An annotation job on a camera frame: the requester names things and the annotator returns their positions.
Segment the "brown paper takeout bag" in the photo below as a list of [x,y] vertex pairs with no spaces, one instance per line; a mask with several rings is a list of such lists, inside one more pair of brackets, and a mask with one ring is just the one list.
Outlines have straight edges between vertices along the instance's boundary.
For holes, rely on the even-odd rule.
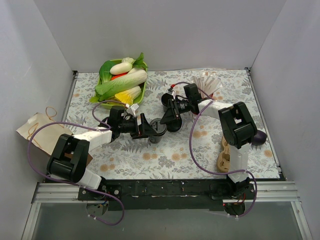
[[[34,133],[46,124],[53,123],[54,117],[58,114],[54,107],[47,106],[45,113],[36,113],[31,116],[26,123],[19,127],[16,132],[27,141]],[[32,144],[50,156],[55,148],[58,138],[62,134],[73,135],[71,126],[63,124],[53,124],[40,130],[32,140]]]

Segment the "black coffee cups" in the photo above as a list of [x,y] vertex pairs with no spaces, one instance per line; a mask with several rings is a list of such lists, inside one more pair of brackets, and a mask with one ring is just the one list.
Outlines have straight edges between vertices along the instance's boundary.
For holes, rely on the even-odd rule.
[[166,112],[169,105],[169,100],[173,99],[173,96],[171,94],[165,93],[161,97],[161,104],[163,111]]

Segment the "cardboard cup carrier tray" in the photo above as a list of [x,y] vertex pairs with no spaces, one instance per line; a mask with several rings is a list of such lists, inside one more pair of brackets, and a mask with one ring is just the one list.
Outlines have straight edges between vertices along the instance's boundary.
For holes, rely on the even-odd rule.
[[219,173],[227,173],[230,169],[230,145],[223,136],[221,139],[221,149],[216,161],[216,167]]

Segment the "large napa cabbage toy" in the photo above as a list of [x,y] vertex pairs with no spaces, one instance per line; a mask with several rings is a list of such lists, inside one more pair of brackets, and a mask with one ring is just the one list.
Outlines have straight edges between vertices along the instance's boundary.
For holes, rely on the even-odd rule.
[[138,70],[133,73],[118,77],[115,80],[99,84],[95,87],[95,92],[99,95],[109,94],[111,96],[133,88],[144,83],[147,80],[147,72],[145,70]]

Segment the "black coffee cup lid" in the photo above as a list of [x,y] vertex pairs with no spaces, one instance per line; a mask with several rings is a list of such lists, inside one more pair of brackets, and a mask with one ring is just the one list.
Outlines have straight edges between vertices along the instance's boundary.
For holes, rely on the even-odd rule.
[[172,121],[172,122],[168,123],[166,126],[167,126],[168,132],[175,133],[181,129],[182,122],[181,121]]

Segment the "white wrapped straws bundle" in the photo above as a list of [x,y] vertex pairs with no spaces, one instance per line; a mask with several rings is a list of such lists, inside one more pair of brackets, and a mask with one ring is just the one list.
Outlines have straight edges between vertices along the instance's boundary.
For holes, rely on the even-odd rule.
[[194,82],[200,91],[202,98],[206,98],[211,94],[214,94],[217,90],[222,87],[221,79],[218,77],[216,71],[202,70],[198,71],[194,76],[191,77],[191,81]]

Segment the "orange carrot toy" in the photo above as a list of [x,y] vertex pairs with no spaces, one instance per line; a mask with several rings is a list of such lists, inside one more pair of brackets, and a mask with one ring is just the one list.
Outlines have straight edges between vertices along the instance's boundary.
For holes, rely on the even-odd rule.
[[115,80],[115,79],[117,79],[119,77],[125,76],[127,74],[128,74],[128,72],[125,72],[125,73],[122,73],[122,74],[118,74],[118,75],[114,75],[114,76],[112,76],[112,78],[110,80],[113,81],[113,80]]

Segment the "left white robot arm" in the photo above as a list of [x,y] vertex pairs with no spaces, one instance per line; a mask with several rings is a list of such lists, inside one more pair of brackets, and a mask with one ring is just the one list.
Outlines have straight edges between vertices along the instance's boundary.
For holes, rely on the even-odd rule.
[[47,171],[63,180],[89,188],[95,200],[106,196],[106,187],[101,184],[102,177],[87,169],[89,152],[113,142],[120,134],[130,134],[132,139],[143,139],[156,135],[145,115],[140,114],[138,124],[134,106],[125,109],[113,106],[107,117],[96,130],[82,134],[62,134],[53,149]]

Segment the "floral table mat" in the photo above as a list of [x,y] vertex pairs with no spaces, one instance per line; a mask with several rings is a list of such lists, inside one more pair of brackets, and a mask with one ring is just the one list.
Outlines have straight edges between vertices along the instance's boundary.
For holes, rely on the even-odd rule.
[[[146,89],[137,115],[144,113],[147,121],[164,114],[161,97],[170,85],[192,82],[197,70],[148,71]],[[256,103],[246,70],[215,70],[222,88],[214,93],[218,102],[234,104],[244,102],[258,130],[265,126]],[[92,116],[95,104],[90,98],[95,93],[98,73],[79,73],[66,120],[83,126],[96,127],[99,123]],[[209,174],[193,162],[189,150],[189,136],[194,116],[191,112],[181,115],[179,131],[163,135],[161,141],[152,144],[147,138],[132,140],[129,134],[121,134],[114,142],[90,152],[93,157],[88,169],[106,179],[207,179],[225,177]],[[219,120],[201,116],[192,134],[192,151],[198,164],[211,172],[217,172],[217,158],[222,151],[222,128]],[[250,146],[248,170],[256,179],[279,179],[279,171],[270,140],[262,146]]]

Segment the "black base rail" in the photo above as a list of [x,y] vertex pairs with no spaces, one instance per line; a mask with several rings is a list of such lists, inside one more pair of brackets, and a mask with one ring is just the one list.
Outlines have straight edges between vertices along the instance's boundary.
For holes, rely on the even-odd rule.
[[210,187],[224,179],[140,179],[102,180],[98,191],[91,192],[83,187],[78,191],[79,201],[101,201],[110,211],[126,210],[197,210],[223,211],[223,201],[239,199],[253,200],[254,186],[236,197],[211,194]]

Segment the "purple toy eggplant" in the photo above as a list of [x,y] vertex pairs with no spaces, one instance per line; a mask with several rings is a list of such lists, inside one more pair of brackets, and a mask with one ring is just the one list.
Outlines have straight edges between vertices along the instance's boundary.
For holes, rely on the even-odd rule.
[[253,137],[251,144],[253,146],[261,146],[267,140],[267,134],[261,130],[257,130],[256,135]]

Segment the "white radish toy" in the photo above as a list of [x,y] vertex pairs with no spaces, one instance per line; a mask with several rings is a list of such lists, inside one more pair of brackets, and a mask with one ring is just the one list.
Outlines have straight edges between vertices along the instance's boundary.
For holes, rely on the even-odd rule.
[[112,75],[120,75],[129,72],[132,68],[133,65],[130,62],[121,62],[114,65],[109,72]]

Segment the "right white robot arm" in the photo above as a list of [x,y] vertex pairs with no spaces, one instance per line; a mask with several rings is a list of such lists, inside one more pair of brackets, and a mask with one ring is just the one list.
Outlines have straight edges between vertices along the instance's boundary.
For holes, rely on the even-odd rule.
[[243,102],[235,104],[203,98],[196,84],[184,87],[185,98],[179,99],[171,85],[161,97],[164,115],[160,123],[169,132],[176,132],[182,126],[181,114],[192,112],[197,117],[208,116],[220,121],[223,137],[229,147],[229,169],[226,178],[210,186],[214,197],[228,196],[237,199],[250,187],[252,174],[248,173],[249,148],[258,130]]

